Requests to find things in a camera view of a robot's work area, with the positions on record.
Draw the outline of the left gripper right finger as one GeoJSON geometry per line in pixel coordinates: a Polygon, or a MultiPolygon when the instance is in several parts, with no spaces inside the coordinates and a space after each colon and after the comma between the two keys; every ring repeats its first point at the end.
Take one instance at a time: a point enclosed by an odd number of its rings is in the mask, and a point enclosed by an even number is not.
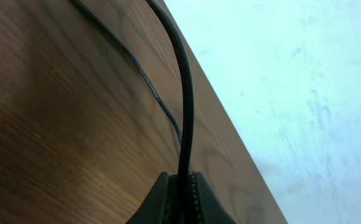
{"type": "Polygon", "coordinates": [[[236,224],[201,172],[190,175],[190,213],[191,223],[236,224]]]}

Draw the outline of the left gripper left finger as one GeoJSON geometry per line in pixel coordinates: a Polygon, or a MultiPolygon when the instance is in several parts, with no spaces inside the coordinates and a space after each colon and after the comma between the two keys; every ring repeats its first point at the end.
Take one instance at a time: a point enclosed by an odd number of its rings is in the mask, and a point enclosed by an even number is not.
{"type": "Polygon", "coordinates": [[[126,224],[160,224],[164,218],[169,190],[169,174],[161,172],[139,208],[126,224]]]}

